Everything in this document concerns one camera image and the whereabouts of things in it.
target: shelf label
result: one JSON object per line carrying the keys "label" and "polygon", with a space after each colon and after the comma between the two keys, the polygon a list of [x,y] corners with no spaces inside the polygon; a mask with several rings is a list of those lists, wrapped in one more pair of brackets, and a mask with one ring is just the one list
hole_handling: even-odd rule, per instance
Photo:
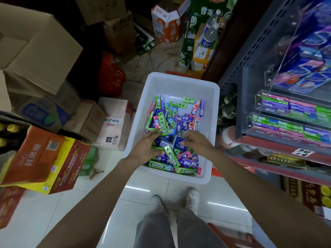
{"label": "shelf label", "polygon": [[296,149],[292,152],[294,155],[298,155],[300,157],[309,157],[311,154],[315,153],[312,150],[306,150],[306,149]]}

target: plastic tub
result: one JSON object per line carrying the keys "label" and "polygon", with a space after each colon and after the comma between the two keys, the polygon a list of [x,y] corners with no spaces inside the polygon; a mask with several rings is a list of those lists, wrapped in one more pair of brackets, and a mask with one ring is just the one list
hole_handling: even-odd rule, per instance
{"label": "plastic tub", "polygon": [[[141,94],[136,116],[124,152],[125,157],[130,153],[136,142],[145,134],[148,109],[152,102],[155,101],[155,97],[160,94],[164,96],[165,102],[167,103],[169,103],[170,100],[182,101],[183,97],[203,99],[205,101],[204,115],[200,119],[199,131],[204,134],[213,145],[215,144],[219,86],[216,83],[208,81],[153,72],[148,75],[143,93]],[[178,114],[184,115],[184,113],[190,113],[192,106],[192,104],[188,104],[186,109],[178,108]],[[201,175],[180,175],[146,166],[140,166],[138,170],[169,179],[205,184],[210,180],[212,163],[201,156],[199,156],[199,159],[199,167],[202,168]]]}

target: qr code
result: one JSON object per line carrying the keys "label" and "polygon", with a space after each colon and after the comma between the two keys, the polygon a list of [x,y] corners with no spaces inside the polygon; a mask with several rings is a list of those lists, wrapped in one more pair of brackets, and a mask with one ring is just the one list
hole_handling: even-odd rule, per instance
{"label": "qr code", "polygon": [[295,151],[292,152],[292,154],[298,155],[301,157],[308,157],[313,153],[315,153],[315,152],[312,150],[306,150],[306,149],[296,149]]}
{"label": "qr code", "polygon": [[117,144],[117,139],[118,139],[118,136],[116,136],[116,137],[107,137],[106,142],[107,143],[112,143],[112,144]]}
{"label": "qr code", "polygon": [[51,168],[51,172],[56,172],[56,169],[57,169],[58,167],[56,167],[56,166],[52,166],[52,168]]}
{"label": "qr code", "polygon": [[46,150],[57,150],[58,146],[59,146],[59,142],[55,142],[55,141],[49,141],[48,146],[46,148]]}

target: hand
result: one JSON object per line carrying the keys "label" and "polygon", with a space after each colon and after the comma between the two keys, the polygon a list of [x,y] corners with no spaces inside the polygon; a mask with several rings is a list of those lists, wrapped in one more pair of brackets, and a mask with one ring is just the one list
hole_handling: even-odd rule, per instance
{"label": "hand", "polygon": [[152,158],[156,156],[161,156],[165,154],[163,150],[155,150],[151,149],[153,141],[161,135],[161,131],[158,132],[157,129],[148,132],[145,136],[143,136],[133,147],[130,154],[127,156],[128,158],[134,160],[134,163],[137,163],[138,166],[143,165],[148,162]]}
{"label": "hand", "polygon": [[182,141],[180,144],[192,148],[196,154],[203,157],[206,157],[209,151],[215,149],[205,135],[198,131],[188,131],[183,137],[187,138],[187,141]]}

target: red plastic bag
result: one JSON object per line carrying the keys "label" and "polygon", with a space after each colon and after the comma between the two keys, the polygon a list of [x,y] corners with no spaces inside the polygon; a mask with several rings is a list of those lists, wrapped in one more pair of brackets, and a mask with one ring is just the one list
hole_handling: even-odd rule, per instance
{"label": "red plastic bag", "polygon": [[125,81],[126,75],[115,64],[115,57],[112,54],[104,56],[98,72],[98,92],[106,96],[121,96]]}

